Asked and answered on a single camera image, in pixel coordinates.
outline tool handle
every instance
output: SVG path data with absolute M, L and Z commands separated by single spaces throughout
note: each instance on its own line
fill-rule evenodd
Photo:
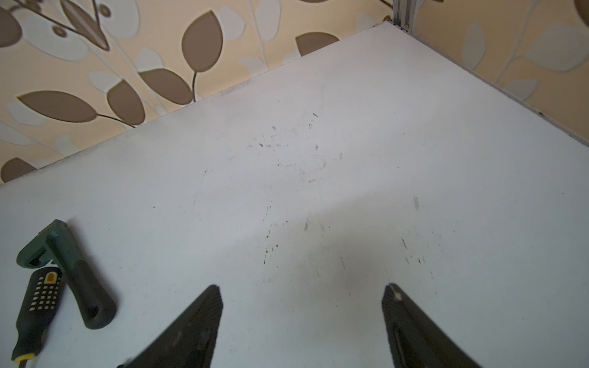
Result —
M 16 319 L 18 341 L 12 351 L 15 362 L 31 359 L 41 352 L 42 335 L 57 311 L 61 287 L 58 267 L 40 268 L 31 275 Z
M 77 261 L 66 277 L 86 327 L 96 330 L 108 325 L 117 312 L 117 305 L 98 282 L 88 263 Z

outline wallpaper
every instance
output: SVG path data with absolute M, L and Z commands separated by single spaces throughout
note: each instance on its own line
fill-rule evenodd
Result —
M 418 0 L 414 34 L 589 142 L 589 0 Z
M 390 15 L 383 0 L 0 0 L 0 179 Z

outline black plastic part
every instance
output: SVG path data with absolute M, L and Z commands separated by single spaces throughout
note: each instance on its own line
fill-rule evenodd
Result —
M 385 287 L 382 313 L 396 368 L 480 368 L 398 285 Z
M 77 261 L 65 276 L 86 327 L 96 330 L 108 325 L 117 313 L 117 305 L 100 285 L 88 263 Z
M 223 301 L 209 286 L 172 324 L 125 368 L 209 368 L 217 341 Z
M 40 268 L 31 275 L 25 297 L 22 301 L 21 311 L 18 313 L 18 318 L 16 319 L 18 341 L 12 351 L 12 360 L 25 354 L 38 355 L 43 348 L 42 335 L 51 323 L 51 320 L 53 320 L 53 317 L 55 317 L 62 289 L 62 283 L 60 281 L 58 281 L 59 284 L 43 284 L 45 276 L 49 272 L 56 272 L 59 279 L 62 276 L 61 270 L 58 267 Z

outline screwdriver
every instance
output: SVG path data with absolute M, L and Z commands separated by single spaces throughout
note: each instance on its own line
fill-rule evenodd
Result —
M 39 268 L 31 275 L 16 319 L 18 341 L 12 351 L 12 360 L 19 368 L 24 368 L 28 360 L 41 352 L 42 335 L 57 311 L 61 286 L 59 267 Z

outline black tool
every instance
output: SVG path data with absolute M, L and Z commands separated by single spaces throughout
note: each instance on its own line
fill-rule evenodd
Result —
M 83 259 L 74 235 L 63 221 L 54 220 L 16 257 L 16 263 L 25 268 L 42 267 L 51 260 L 65 274 L 86 327 L 95 330 L 108 325 L 117 305 Z
M 125 368 L 209 368 L 217 341 L 223 301 L 211 285 Z
M 44 267 L 31 275 L 16 319 L 18 341 L 12 351 L 12 360 L 19 364 L 19 368 L 41 352 L 41 337 L 55 316 L 61 289 L 61 270 L 58 267 Z
M 480 368 L 397 285 L 382 297 L 386 333 L 398 368 Z

